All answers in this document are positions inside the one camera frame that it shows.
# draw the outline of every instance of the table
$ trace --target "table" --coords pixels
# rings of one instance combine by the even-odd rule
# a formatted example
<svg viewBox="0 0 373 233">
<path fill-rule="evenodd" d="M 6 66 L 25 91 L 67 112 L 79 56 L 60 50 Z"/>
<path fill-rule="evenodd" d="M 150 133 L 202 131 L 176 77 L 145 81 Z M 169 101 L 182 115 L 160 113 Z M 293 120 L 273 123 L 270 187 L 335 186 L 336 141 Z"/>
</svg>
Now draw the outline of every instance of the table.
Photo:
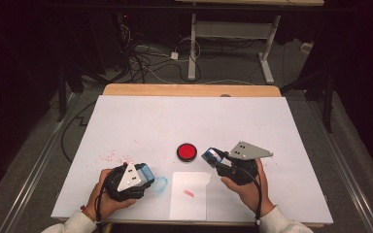
<svg viewBox="0 0 373 233">
<path fill-rule="evenodd" d="M 222 95 L 231 97 L 219 98 Z M 271 199 L 288 217 L 309 225 L 332 223 L 287 101 L 275 86 L 241 85 L 108 85 L 98 99 L 51 216 L 67 218 L 86 201 L 100 170 L 127 161 L 147 163 L 155 181 L 164 178 L 168 186 L 162 191 L 153 185 L 133 208 L 119 211 L 109 221 L 251 225 L 254 213 L 227 191 L 215 169 L 199 156 L 185 164 L 174 151 L 183 141 L 193 143 L 199 155 L 216 145 L 231 150 L 236 140 L 256 141 L 274 151 L 272 158 L 263 160 L 264 169 L 269 174 Z M 172 174 L 179 171 L 212 174 L 205 219 L 169 218 L 169 188 Z"/>
<path fill-rule="evenodd" d="M 273 5 L 273 6 L 322 6 L 323 0 L 177 0 L 190 2 L 195 6 L 202 3 L 215 4 L 252 4 L 252 5 Z M 268 54 L 274 42 L 275 33 L 281 16 L 274 16 L 272 23 L 247 23 L 247 22 L 218 22 L 218 21 L 197 21 L 196 14 L 192 14 L 191 20 L 191 43 L 189 53 L 188 75 L 189 80 L 195 80 L 196 67 L 196 37 L 223 37 L 243 39 L 266 39 L 265 50 L 258 54 L 259 62 L 268 84 L 274 83 L 271 69 L 268 65 Z"/>
</svg>

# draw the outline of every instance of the red speckle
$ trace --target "red speckle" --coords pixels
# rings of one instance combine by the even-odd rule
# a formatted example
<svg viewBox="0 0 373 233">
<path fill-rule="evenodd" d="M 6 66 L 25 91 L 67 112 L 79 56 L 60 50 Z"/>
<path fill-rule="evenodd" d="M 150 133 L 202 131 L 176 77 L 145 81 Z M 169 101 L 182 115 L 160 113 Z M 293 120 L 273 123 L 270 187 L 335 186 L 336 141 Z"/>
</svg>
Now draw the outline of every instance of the red speckle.
<svg viewBox="0 0 373 233">
<path fill-rule="evenodd" d="M 195 197 L 195 195 L 193 195 L 193 193 L 191 191 L 186 190 L 186 189 L 184 190 L 184 194 L 186 194 L 186 195 L 188 195 L 190 197 Z"/>
</svg>

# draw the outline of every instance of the gray floor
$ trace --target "gray floor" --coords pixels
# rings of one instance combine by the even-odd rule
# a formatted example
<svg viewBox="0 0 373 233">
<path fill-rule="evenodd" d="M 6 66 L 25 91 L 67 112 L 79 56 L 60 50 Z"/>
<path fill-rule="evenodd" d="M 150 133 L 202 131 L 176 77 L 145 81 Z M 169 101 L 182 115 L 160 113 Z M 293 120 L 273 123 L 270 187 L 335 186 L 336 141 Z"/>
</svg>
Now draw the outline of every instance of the gray floor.
<svg viewBox="0 0 373 233">
<path fill-rule="evenodd" d="M 281 87 L 296 80 L 307 58 L 306 54 L 299 51 L 300 46 L 301 43 L 297 41 L 285 46 L 274 45 L 268 62 L 276 86 Z M 166 54 L 171 52 L 160 45 L 152 47 L 160 51 L 150 50 L 150 52 Z M 224 50 L 221 54 L 220 48 L 214 44 L 203 43 L 201 47 L 201 56 L 198 58 L 201 79 L 197 83 L 266 84 L 256 58 L 256 52 L 263 49 L 263 42 L 256 41 L 247 49 Z M 165 59 L 156 56 L 149 56 L 149 58 L 152 63 Z M 187 59 L 187 56 L 182 55 L 180 59 Z M 183 77 L 187 77 L 186 63 L 171 63 L 179 64 L 182 67 Z M 152 66 L 150 69 L 153 71 L 161 66 L 162 64 Z M 148 73 L 146 83 L 186 82 L 180 79 L 179 68 L 171 65 L 154 71 L 154 75 Z M 79 111 L 96 100 L 103 90 L 103 86 L 89 78 L 84 78 L 84 84 L 84 93 L 69 96 L 69 112 L 63 122 L 56 122 L 58 103 L 56 98 L 53 99 L 53 108 L 30 131 L 28 139 L 0 183 L 0 229 L 2 227 L 0 232 L 41 232 L 46 227 L 59 222 L 51 218 L 51 211 L 70 167 L 60 146 L 60 135 L 66 124 Z M 326 133 L 322 127 L 320 121 L 322 104 L 307 102 L 302 94 L 302 91 L 291 91 L 286 94 L 286 97 L 334 219 L 333 224 L 314 231 L 373 232 L 371 157 L 345 114 L 336 93 L 333 100 L 332 134 Z M 88 108 L 80 114 L 80 117 L 84 117 L 84 122 L 90 118 L 91 111 L 92 108 Z M 66 131 L 64 144 L 70 157 L 73 158 L 84 133 L 85 127 L 80 126 L 79 120 L 74 120 Z M 144 232 L 145 229 L 149 229 L 150 232 L 163 232 L 162 228 L 155 230 L 153 227 L 146 227 L 122 225 L 120 232 Z M 238 232 L 251 229 L 167 227 L 166 230 L 168 232 Z"/>
</svg>

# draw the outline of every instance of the blue smudge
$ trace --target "blue smudge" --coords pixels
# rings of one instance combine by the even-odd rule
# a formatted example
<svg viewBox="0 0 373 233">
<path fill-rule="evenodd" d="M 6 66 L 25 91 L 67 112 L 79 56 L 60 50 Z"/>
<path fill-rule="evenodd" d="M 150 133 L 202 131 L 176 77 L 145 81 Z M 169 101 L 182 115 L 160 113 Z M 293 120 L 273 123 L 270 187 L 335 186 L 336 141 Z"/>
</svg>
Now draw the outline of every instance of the blue smudge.
<svg viewBox="0 0 373 233">
<path fill-rule="evenodd" d="M 164 177 L 155 178 L 155 181 L 152 184 L 152 188 L 155 192 L 163 192 L 165 191 L 166 186 L 168 185 L 168 180 Z"/>
</svg>

